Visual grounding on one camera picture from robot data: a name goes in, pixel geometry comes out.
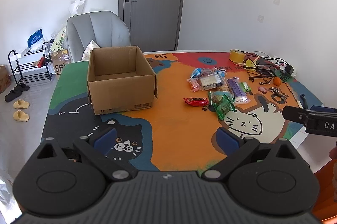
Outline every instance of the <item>slipper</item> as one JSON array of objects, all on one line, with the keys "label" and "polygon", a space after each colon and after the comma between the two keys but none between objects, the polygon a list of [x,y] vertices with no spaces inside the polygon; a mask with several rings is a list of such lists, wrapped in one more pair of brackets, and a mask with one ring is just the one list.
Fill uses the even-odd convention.
[{"label": "slipper", "polygon": [[13,118],[17,121],[23,121],[26,122],[29,120],[29,115],[27,115],[26,113],[24,113],[21,110],[18,110],[16,112],[14,112],[13,114]]},{"label": "slipper", "polygon": [[15,109],[27,109],[29,107],[29,102],[19,99],[18,101],[14,102],[13,107]]},{"label": "slipper", "polygon": [[22,95],[22,91],[20,90],[11,90],[8,95],[5,96],[5,101],[10,102],[13,99],[18,98],[20,95]]},{"label": "slipper", "polygon": [[25,92],[25,91],[28,91],[29,88],[30,88],[29,85],[26,85],[24,83],[20,83],[18,86],[14,87],[14,90],[19,90],[21,92]]}]

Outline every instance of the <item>ridged gray surface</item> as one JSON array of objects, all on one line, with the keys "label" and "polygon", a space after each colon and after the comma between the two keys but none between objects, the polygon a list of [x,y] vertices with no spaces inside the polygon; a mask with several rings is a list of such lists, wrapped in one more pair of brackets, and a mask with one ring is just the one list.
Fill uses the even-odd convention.
[{"label": "ridged gray surface", "polygon": [[271,218],[251,213],[230,199],[217,182],[201,180],[196,172],[139,172],[127,182],[114,183],[87,211],[60,219],[25,214],[16,224],[318,224],[312,215]]}]

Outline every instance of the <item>yellow slipper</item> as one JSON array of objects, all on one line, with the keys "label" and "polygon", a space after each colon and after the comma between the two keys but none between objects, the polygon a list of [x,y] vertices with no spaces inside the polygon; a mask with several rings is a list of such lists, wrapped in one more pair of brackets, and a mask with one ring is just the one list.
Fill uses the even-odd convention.
[{"label": "yellow slipper", "polygon": [[15,109],[27,109],[29,107],[29,102],[19,99],[18,101],[14,102],[13,107]]},{"label": "yellow slipper", "polygon": [[29,115],[27,115],[26,113],[24,113],[21,110],[18,110],[16,112],[14,112],[13,117],[15,120],[17,121],[28,121],[29,120]]}]

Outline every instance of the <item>orange chair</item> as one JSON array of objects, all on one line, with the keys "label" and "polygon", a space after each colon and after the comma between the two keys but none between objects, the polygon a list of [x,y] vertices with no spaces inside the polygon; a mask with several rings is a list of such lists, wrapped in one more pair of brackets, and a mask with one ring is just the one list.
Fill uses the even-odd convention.
[{"label": "orange chair", "polygon": [[331,160],[315,173],[320,182],[320,194],[312,213],[324,224],[337,223],[337,203],[334,202],[332,187],[333,165],[337,160]]}]

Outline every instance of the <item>pillow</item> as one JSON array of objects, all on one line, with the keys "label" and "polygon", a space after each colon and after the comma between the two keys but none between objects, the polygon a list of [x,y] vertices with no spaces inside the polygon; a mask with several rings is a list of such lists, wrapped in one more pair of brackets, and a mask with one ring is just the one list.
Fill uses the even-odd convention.
[{"label": "pillow", "polygon": [[100,48],[100,47],[93,40],[90,41],[90,43],[88,44],[88,46],[84,50],[81,61],[89,60],[90,52],[91,52],[92,49],[95,49],[95,48]]}]

